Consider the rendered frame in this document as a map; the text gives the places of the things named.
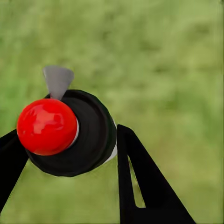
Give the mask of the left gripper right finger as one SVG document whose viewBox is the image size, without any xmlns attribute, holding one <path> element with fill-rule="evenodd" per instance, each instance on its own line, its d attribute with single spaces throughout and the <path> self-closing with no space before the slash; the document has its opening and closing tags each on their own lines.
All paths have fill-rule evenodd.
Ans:
<svg viewBox="0 0 224 224">
<path fill-rule="evenodd" d="M 135 132 L 117 125 L 120 224 L 196 224 Z M 146 208 L 135 205 L 130 157 Z"/>
</svg>

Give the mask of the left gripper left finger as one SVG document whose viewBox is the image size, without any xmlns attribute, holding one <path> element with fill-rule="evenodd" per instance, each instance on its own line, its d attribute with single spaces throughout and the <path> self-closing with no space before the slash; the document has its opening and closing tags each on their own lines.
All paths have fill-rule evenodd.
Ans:
<svg viewBox="0 0 224 224">
<path fill-rule="evenodd" d="M 0 138 L 0 213 L 2 212 L 29 156 L 17 129 Z"/>
</svg>

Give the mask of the insectifuge atomizer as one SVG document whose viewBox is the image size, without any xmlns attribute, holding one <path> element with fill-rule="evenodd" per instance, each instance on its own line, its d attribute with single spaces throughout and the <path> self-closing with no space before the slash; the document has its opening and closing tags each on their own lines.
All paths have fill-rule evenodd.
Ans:
<svg viewBox="0 0 224 224">
<path fill-rule="evenodd" d="M 83 90 L 69 90 L 73 70 L 43 69 L 49 95 L 20 113 L 17 135 L 39 169 L 75 177 L 110 161 L 117 153 L 117 126 L 108 108 Z"/>
</svg>

